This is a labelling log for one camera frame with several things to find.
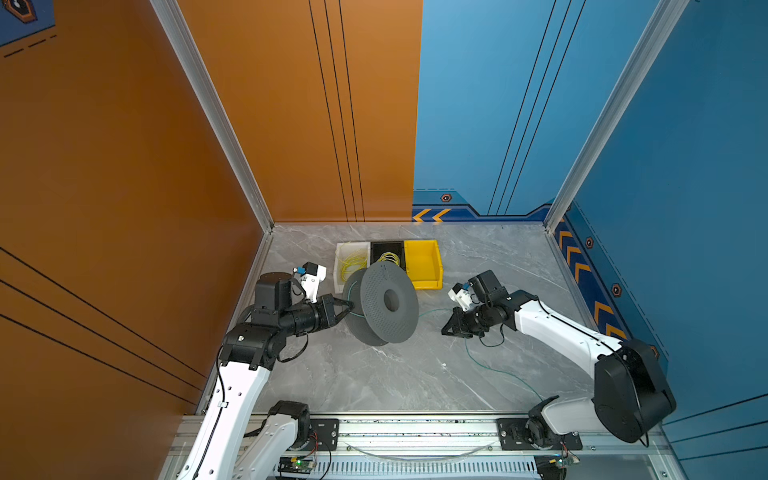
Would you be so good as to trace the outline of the grey perforated cable spool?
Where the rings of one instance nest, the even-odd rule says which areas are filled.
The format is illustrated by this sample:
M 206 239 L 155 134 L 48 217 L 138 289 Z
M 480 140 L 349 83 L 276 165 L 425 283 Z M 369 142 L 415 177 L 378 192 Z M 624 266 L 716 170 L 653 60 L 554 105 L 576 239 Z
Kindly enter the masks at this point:
M 415 332 L 419 302 L 406 272 L 389 261 L 353 273 L 343 298 L 353 304 L 345 317 L 348 329 L 369 346 L 403 343 Z

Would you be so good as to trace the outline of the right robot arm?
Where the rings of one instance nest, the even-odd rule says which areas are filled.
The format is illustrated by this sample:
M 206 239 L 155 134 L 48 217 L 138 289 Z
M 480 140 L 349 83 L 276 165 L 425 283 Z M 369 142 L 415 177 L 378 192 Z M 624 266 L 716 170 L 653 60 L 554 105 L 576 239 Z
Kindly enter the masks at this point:
M 493 327 L 537 339 L 585 371 L 590 397 L 553 395 L 528 413 L 526 440 L 537 449 L 563 445 L 569 434 L 607 432 L 625 443 L 649 443 L 649 432 L 677 408 L 653 348 L 591 330 L 548 307 L 524 290 L 508 292 L 487 270 L 449 291 L 455 302 L 441 332 L 481 339 Z

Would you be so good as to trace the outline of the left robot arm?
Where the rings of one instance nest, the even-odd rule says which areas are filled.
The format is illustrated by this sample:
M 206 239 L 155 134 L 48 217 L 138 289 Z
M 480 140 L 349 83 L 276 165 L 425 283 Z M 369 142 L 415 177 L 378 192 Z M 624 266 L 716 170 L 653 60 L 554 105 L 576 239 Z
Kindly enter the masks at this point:
M 318 296 L 319 278 L 300 268 L 259 277 L 254 302 L 227 332 L 217 354 L 215 380 L 203 423 L 178 473 L 181 479 L 266 479 L 280 458 L 310 438 L 307 405 L 280 401 L 247 437 L 256 400 L 266 386 L 291 337 L 338 325 L 355 305 L 332 294 Z

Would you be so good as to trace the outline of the white plastic bin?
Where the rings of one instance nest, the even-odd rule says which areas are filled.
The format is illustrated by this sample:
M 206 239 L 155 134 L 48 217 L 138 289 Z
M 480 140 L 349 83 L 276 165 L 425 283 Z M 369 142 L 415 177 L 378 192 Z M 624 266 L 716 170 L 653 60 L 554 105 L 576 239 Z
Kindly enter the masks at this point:
M 337 243 L 333 266 L 334 292 L 340 294 L 353 273 L 369 266 L 369 241 Z

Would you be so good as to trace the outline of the yellow plastic bin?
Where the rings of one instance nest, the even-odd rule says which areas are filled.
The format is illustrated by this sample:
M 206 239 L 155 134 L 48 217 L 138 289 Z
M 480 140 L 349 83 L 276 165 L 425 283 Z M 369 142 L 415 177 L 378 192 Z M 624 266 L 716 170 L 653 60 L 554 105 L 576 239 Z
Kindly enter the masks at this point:
M 437 240 L 405 240 L 406 273 L 416 290 L 441 290 L 444 267 Z

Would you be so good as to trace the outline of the black plastic bin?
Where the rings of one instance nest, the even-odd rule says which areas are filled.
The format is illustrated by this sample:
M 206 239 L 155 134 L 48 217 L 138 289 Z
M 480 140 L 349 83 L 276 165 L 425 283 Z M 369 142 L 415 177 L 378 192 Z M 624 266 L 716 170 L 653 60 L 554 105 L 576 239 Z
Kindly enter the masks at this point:
M 388 261 L 405 270 L 405 244 L 402 240 L 372 241 L 370 243 L 370 264 Z

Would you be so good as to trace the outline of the left green circuit board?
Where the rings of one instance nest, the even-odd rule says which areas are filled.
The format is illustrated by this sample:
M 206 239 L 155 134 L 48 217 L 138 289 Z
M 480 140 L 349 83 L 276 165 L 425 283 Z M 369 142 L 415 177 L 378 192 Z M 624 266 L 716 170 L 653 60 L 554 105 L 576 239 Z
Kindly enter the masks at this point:
M 282 457 L 276 467 L 276 477 L 307 478 L 317 467 L 316 459 L 310 457 Z

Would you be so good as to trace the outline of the right circuit board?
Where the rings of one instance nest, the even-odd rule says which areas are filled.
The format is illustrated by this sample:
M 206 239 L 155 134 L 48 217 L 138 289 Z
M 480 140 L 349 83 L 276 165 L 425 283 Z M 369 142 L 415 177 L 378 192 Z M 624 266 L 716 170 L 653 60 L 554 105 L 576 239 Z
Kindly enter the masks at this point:
M 562 470 L 562 469 L 567 469 L 572 465 L 577 465 L 580 462 L 581 460 L 577 455 L 573 453 L 568 453 L 568 454 L 556 456 L 555 458 L 549 461 L 549 464 L 557 469 Z

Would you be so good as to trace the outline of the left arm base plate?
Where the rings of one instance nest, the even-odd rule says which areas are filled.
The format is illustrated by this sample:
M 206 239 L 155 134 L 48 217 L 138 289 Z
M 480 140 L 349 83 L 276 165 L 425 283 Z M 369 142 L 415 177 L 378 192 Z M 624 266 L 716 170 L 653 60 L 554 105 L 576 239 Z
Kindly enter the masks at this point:
M 297 421 L 296 439 L 289 451 L 309 451 L 318 446 L 322 451 L 335 452 L 338 446 L 340 420 L 338 418 L 309 417 Z

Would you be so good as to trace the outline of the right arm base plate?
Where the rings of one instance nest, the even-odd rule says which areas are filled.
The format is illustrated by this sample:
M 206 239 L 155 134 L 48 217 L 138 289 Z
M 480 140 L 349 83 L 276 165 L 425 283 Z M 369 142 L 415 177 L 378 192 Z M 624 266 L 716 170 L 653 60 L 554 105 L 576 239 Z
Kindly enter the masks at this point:
M 496 427 L 501 448 L 504 451 L 579 451 L 583 449 L 583 443 L 578 434 L 557 435 L 537 419 L 499 418 L 496 420 Z

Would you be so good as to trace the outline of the aluminium mounting rail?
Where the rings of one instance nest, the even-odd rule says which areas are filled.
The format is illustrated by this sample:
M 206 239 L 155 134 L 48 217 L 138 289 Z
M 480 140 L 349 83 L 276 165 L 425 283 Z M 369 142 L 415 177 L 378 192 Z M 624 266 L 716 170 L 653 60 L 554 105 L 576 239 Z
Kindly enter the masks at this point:
M 241 447 L 247 449 L 267 415 L 254 415 Z M 504 451 L 497 434 L 499 418 L 522 414 L 330 414 L 310 417 L 340 420 L 335 452 L 315 446 L 282 457 L 310 457 L 317 467 L 307 478 L 283 479 L 682 479 L 685 474 L 663 433 L 649 443 L 625 443 L 606 432 L 578 434 L 579 451 Z M 183 419 L 161 469 L 162 479 L 181 479 L 204 417 Z M 549 464 L 573 453 L 581 462 L 567 469 Z

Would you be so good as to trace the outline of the left aluminium corner post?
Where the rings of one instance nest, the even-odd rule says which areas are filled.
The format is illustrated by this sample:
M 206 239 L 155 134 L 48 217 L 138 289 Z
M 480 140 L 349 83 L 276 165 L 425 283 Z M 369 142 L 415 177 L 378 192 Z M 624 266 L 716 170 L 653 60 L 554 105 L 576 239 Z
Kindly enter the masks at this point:
M 254 216 L 262 231 L 271 234 L 274 220 L 179 3 L 151 0 L 150 4 Z

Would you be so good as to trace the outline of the aluminium corner post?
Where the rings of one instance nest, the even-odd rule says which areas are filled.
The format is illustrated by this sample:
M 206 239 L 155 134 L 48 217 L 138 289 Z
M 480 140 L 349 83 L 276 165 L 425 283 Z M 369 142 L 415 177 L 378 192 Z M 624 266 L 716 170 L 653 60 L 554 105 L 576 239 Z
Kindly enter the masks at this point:
M 271 234 L 274 220 L 179 3 L 151 0 L 150 4 L 254 216 L 262 231 Z
M 547 233 L 564 218 L 688 4 L 662 0 L 655 7 L 543 222 Z

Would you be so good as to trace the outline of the right aluminium corner post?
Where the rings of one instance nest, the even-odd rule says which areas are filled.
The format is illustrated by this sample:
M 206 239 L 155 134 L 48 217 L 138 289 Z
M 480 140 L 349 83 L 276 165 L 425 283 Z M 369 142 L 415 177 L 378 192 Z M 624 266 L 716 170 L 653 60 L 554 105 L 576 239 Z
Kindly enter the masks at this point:
M 547 233 L 564 218 L 688 4 L 662 0 L 655 7 L 543 222 Z

